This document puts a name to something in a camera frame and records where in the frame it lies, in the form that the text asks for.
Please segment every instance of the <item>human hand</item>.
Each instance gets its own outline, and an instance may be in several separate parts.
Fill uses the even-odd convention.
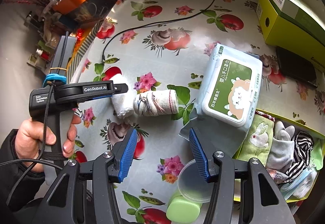
[[[74,124],[81,123],[81,118],[74,115],[70,128],[68,130],[68,138],[63,145],[63,156],[68,158],[74,153],[74,140],[77,135],[77,128]],[[25,120],[22,122],[15,139],[15,150],[19,159],[36,159],[38,157],[38,140],[43,141],[43,127],[44,124],[38,121]],[[53,145],[56,142],[56,136],[47,128],[46,144]],[[31,162],[24,162],[28,167]],[[38,163],[33,169],[33,172],[43,172],[43,165]]]

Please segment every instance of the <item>silver screw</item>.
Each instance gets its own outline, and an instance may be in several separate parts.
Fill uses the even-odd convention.
[[[222,158],[222,157],[224,157],[225,156],[225,154],[222,152],[222,151],[216,151],[215,153],[214,153],[215,155],[216,155],[216,157],[218,157],[218,158]]]
[[[106,151],[106,152],[103,153],[104,158],[110,158],[110,157],[112,157],[112,155],[113,154],[110,151]]]
[[[251,163],[252,163],[252,164],[259,164],[257,158],[252,158],[252,159],[251,159]]]
[[[69,165],[69,166],[75,166],[76,164],[77,164],[77,161],[74,160],[74,159],[68,161],[68,165]]]

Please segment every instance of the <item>baby wipes pack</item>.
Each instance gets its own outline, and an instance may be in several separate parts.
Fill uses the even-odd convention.
[[[212,51],[190,121],[203,135],[233,156],[251,126],[259,96],[259,56],[218,44]],[[188,139],[191,122],[180,135]]]

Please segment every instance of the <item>blue strap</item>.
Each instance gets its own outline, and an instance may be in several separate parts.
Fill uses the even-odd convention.
[[[47,85],[47,81],[61,81],[63,83],[67,83],[67,78],[63,75],[59,75],[59,74],[48,74],[45,77],[45,80],[43,82],[43,87],[45,87]]]

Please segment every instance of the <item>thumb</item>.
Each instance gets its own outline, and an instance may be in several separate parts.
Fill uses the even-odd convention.
[[[26,137],[30,137],[34,140],[43,141],[43,128],[44,124],[38,121],[25,120],[20,130]],[[53,145],[56,142],[56,136],[49,127],[46,129],[46,144]]]

